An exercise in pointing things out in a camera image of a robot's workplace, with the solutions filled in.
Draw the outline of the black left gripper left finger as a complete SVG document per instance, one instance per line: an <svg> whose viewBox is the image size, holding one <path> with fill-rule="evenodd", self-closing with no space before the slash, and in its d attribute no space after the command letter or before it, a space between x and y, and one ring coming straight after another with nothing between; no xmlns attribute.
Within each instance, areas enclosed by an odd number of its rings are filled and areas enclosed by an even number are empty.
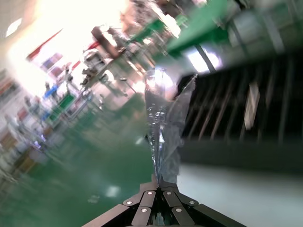
<svg viewBox="0 0 303 227"><path fill-rule="evenodd" d="M86 223L84 227L148 227L152 225L152 208L157 188L156 177L152 176L151 182L140 184L137 194Z"/></svg>

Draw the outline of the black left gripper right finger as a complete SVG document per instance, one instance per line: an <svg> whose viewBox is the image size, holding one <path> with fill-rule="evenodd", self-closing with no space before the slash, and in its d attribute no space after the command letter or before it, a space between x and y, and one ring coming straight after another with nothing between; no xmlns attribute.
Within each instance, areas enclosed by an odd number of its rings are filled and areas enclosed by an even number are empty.
<svg viewBox="0 0 303 227"><path fill-rule="evenodd" d="M174 183L162 182L158 187L162 192L164 213L170 210L171 216L183 227L242 227L243 224L200 204L198 201L180 193Z"/></svg>

